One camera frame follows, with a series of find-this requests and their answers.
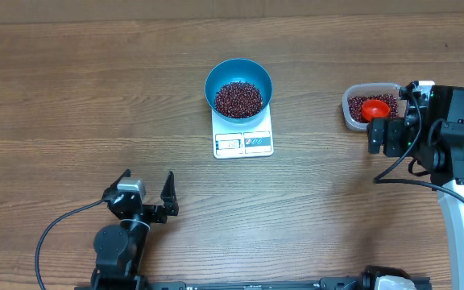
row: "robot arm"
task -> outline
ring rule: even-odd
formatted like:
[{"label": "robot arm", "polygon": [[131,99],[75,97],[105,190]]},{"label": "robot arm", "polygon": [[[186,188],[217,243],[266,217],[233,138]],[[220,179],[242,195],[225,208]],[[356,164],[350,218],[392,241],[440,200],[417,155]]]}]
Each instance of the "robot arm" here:
[{"label": "robot arm", "polygon": [[160,194],[163,205],[144,205],[145,196],[143,181],[131,178],[129,170],[103,193],[102,199],[107,200],[109,210],[120,224],[105,226],[94,238],[96,268],[91,289],[143,290],[147,287],[147,279],[139,274],[139,269],[150,224],[164,224],[168,216],[178,215],[173,173],[169,172]]},{"label": "robot arm", "polygon": [[414,81],[400,91],[400,98],[408,100],[405,117],[373,119],[368,126],[368,151],[379,153],[383,145],[386,156],[401,157],[421,129],[409,152],[414,159],[409,172],[417,161],[426,171],[414,175],[430,174],[431,185],[458,194],[455,198],[439,192],[438,202],[447,229],[452,289],[464,290],[464,203],[459,200],[464,198],[464,88]]}]

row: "wooden table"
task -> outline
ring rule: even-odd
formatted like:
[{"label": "wooden table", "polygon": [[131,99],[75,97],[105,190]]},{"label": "wooden table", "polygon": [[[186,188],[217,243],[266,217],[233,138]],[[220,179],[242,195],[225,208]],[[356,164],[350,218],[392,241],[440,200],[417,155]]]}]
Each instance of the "wooden table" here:
[{"label": "wooden table", "polygon": [[[275,154],[216,160],[203,85],[247,57],[274,81]],[[37,289],[44,228],[96,201],[125,168],[148,202],[168,170],[180,215],[153,226],[151,281],[315,280],[368,264],[450,288],[436,194],[375,185],[393,159],[367,154],[340,102],[354,84],[464,86],[464,14],[394,14],[0,26],[0,289]],[[405,166],[394,176],[406,176]],[[87,284],[100,206],[48,235],[48,289]]]}]

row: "white scale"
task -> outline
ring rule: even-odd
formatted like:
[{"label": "white scale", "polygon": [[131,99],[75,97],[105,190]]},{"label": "white scale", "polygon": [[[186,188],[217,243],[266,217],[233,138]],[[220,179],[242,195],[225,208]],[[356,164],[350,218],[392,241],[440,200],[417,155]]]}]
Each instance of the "white scale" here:
[{"label": "white scale", "polygon": [[273,131],[271,130],[270,106],[257,118],[246,123],[232,123],[220,117],[214,110],[213,153],[217,159],[271,156]]}]

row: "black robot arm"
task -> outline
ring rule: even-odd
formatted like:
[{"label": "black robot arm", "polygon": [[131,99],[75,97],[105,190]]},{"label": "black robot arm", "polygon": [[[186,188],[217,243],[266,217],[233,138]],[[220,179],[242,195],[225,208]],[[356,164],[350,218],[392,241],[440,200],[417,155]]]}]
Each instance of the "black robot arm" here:
[{"label": "black robot arm", "polygon": [[[464,184],[464,88],[414,81],[401,89],[400,98],[408,103],[405,116],[372,119],[368,151],[377,154],[382,145],[387,157],[401,157],[411,149],[412,164],[424,167],[433,184]],[[416,146],[409,148],[419,129]]]},{"label": "black robot arm", "polygon": [[139,268],[150,224],[166,223],[168,216],[178,215],[173,173],[169,172],[160,194],[163,205],[143,205],[145,196],[143,181],[131,178],[130,170],[103,193],[120,224],[105,226],[94,238],[97,256],[91,289],[138,290],[147,285],[146,278],[139,275]]}]

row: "beans in container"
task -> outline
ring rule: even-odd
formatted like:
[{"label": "beans in container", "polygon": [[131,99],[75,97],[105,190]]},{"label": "beans in container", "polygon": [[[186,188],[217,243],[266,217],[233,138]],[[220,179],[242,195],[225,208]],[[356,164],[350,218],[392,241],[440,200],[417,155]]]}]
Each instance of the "beans in container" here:
[{"label": "beans in container", "polygon": [[390,107],[389,118],[397,118],[399,116],[399,104],[397,103],[396,98],[391,93],[385,93],[381,95],[371,95],[371,96],[355,96],[348,98],[348,109],[350,111],[350,116],[356,122],[368,123],[368,121],[363,118],[362,109],[363,103],[368,100],[379,100],[385,102]]},{"label": "beans in container", "polygon": [[216,111],[229,118],[248,118],[263,108],[259,89],[248,82],[223,85],[214,100]]}]

